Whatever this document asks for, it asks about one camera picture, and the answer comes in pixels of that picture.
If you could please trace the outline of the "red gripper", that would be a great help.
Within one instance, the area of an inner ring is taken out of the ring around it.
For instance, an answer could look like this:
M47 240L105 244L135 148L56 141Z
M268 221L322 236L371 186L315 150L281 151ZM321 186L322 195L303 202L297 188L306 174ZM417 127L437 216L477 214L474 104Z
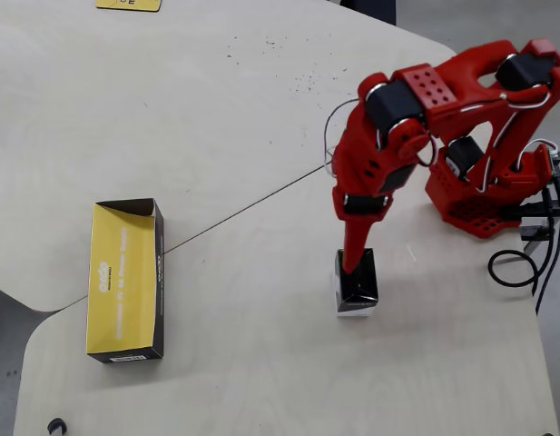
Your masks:
M335 149L333 200L345 221L342 268L352 274L364 253L368 233L383 220L394 192L403 187L419 164L418 153L430 142L424 125L402 120L381 133L357 104Z

